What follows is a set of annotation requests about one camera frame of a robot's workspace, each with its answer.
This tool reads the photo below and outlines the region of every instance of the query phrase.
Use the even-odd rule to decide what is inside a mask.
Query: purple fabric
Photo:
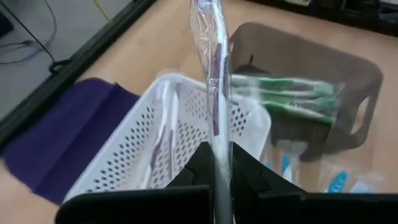
[[[35,194],[61,204],[137,99],[119,85],[99,79],[76,84],[8,145],[4,158],[11,174]]]

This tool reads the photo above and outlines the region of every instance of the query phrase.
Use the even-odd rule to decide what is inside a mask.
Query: clear plastic wrap
[[[270,78],[233,74],[233,93],[256,98],[269,110],[285,111],[334,124],[343,85],[302,78]]]
[[[190,25],[206,78],[210,143],[215,157],[217,223],[232,223],[229,45],[221,0],[192,0]]]
[[[319,191],[324,193],[379,193],[384,186],[382,175],[366,172],[345,161],[324,156],[320,168]]]

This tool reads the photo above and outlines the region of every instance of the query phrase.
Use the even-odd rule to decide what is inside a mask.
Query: wooden table
[[[203,80],[203,74],[188,22],[188,0],[159,0],[115,42],[80,78],[118,82],[141,94],[165,68],[179,70]],[[380,99],[366,145],[375,148],[371,169],[387,177],[386,190],[396,192],[398,142],[398,39],[346,27],[242,0],[224,0],[232,34],[245,22],[260,22],[376,63],[384,74]],[[0,169],[0,217],[4,224],[52,223],[57,206],[30,193],[29,189]]]

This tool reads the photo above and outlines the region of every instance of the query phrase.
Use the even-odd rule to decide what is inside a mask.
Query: white plastic basket
[[[155,141],[161,119],[161,109],[155,103],[155,90],[166,80],[180,82],[180,100],[176,146],[170,152],[167,142],[160,148],[150,174],[138,173],[137,162],[148,145]],[[271,119],[268,112],[254,101],[233,96],[231,115],[232,140],[257,160],[266,146]],[[113,134],[89,163],[65,200],[90,192],[134,190],[131,183],[149,175],[145,189],[164,188],[171,182],[167,173],[178,174],[202,141],[208,140],[206,86],[179,74],[158,78],[121,121]]]

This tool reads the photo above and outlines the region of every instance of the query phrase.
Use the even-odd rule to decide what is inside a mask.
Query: gray floor
[[[44,0],[2,0],[41,42],[46,43],[53,31],[53,22]],[[48,50],[56,60],[70,57],[100,30],[106,19],[92,0],[47,0],[57,19],[58,31]],[[131,0],[99,0],[108,17],[115,16]],[[15,30],[0,39],[0,45],[32,39],[0,6],[0,11],[15,25]],[[37,50],[20,49],[2,55],[0,62],[18,60]],[[0,119],[5,117],[37,88],[49,75],[50,57],[41,51],[28,61],[0,65]]]

